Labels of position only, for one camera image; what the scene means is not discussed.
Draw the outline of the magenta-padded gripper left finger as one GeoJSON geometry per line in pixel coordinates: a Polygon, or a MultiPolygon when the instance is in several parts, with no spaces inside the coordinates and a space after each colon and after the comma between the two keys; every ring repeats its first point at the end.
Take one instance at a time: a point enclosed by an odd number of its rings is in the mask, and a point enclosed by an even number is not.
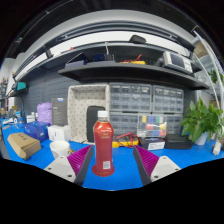
{"type": "Polygon", "coordinates": [[[45,171],[82,186],[92,156],[93,146],[89,145],[72,153],[68,157],[59,156],[45,168],[45,171]]]}

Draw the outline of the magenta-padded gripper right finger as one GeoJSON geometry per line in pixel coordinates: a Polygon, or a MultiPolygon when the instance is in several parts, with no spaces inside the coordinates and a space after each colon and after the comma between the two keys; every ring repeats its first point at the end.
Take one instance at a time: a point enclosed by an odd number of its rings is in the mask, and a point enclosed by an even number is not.
{"type": "Polygon", "coordinates": [[[158,157],[140,146],[133,147],[133,156],[143,185],[155,182],[180,170],[180,167],[167,156],[158,157]]]}

